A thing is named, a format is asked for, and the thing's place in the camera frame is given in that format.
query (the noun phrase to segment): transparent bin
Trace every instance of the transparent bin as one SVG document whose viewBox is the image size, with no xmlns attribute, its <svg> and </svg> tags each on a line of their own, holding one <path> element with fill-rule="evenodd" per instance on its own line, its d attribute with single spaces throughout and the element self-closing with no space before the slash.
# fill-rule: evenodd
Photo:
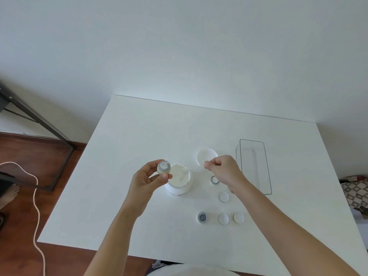
<svg viewBox="0 0 368 276">
<path fill-rule="evenodd" d="M 240 139 L 236 147 L 236 162 L 244 176 L 265 195 L 272 194 L 264 143 Z"/>
</svg>

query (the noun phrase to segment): white table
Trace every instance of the white table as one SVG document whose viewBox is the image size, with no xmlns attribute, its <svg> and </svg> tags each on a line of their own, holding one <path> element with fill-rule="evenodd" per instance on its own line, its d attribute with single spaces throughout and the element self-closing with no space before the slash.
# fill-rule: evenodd
<svg viewBox="0 0 368 276">
<path fill-rule="evenodd" d="M 134 226 L 129 255 L 288 274 L 236 197 L 214 207 L 213 196 L 226 186 L 209 189 L 210 172 L 196 165 L 203 147 L 235 157 L 239 139 L 264 142 L 276 206 L 366 275 L 366 250 L 315 123 L 123 96 L 112 97 L 38 241 L 97 250 L 133 173 L 164 158 L 192 169 L 196 180 L 182 197 L 163 187 L 154 193 Z M 217 223 L 218 213 L 235 210 L 244 224 Z M 208 223 L 196 221 L 200 211 Z"/>
</svg>

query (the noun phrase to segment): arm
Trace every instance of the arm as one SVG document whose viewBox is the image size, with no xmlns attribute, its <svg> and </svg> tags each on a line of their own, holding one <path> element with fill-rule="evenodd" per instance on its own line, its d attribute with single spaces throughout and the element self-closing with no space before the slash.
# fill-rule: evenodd
<svg viewBox="0 0 368 276">
<path fill-rule="evenodd" d="M 244 204 L 292 276 L 359 276 L 346 262 L 278 209 L 252 185 L 231 156 L 205 162 Z"/>
<path fill-rule="evenodd" d="M 142 215 L 154 190 L 172 178 L 171 174 L 150 177 L 157 171 L 157 165 L 161 161 L 163 160 L 149 162 L 133 175 L 124 203 L 84 276 L 121 276 L 123 274 L 130 236 L 136 219 Z"/>
</svg>

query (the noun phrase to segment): hand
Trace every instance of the hand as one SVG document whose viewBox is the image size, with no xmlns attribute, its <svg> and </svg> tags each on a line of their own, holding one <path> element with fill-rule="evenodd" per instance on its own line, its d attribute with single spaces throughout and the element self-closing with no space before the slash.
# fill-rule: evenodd
<svg viewBox="0 0 368 276">
<path fill-rule="evenodd" d="M 205 168 L 212 171 L 216 178 L 226 184 L 230 192 L 234 190 L 239 184 L 244 182 L 246 177 L 240 171 L 237 162 L 229 155 L 213 158 L 211 161 L 205 162 Z"/>
<path fill-rule="evenodd" d="M 166 184 L 171 179 L 172 174 L 155 175 L 150 177 L 157 171 L 157 165 L 163 160 L 155 160 L 146 163 L 132 178 L 129 186 L 128 194 L 122 204 L 122 208 L 128 210 L 135 218 L 142 215 L 154 190 Z"/>
</svg>

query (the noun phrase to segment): white cord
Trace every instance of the white cord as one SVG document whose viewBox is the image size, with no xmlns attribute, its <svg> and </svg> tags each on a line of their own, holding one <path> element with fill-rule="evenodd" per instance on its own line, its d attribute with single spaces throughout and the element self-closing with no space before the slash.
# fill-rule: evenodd
<svg viewBox="0 0 368 276">
<path fill-rule="evenodd" d="M 15 163 L 15 162 L 4 162 L 2 164 L 0 164 L 0 166 L 2 166 L 3 164 L 16 164 L 18 167 L 20 167 L 21 170 L 23 170 L 26 174 L 30 175 L 30 176 L 33 176 L 35 179 L 36 179 L 36 185 L 38 185 L 38 178 L 33 175 L 33 174 L 30 174 L 29 172 L 25 171 L 24 168 L 22 168 L 19 164 Z M 41 219 L 41 213 L 40 213 L 40 210 L 39 208 L 37 207 L 36 205 L 36 201 L 35 201 L 35 196 L 36 196 L 36 191 L 37 189 L 34 189 L 34 192 L 33 192 L 33 205 L 35 207 L 35 209 L 37 210 L 37 213 L 38 213 L 38 220 L 37 220 L 37 226 L 36 226 L 36 229 L 34 230 L 34 235 L 33 235 L 33 245 L 34 247 L 40 252 L 41 256 L 42 256 L 42 261 L 44 262 L 44 270 L 43 270 L 43 276 L 46 276 L 46 260 L 45 260 L 45 255 L 44 253 L 41 251 L 41 249 L 37 246 L 36 244 L 36 234 L 37 234 L 37 231 L 38 231 L 38 226 L 40 224 L 40 219 Z"/>
</svg>

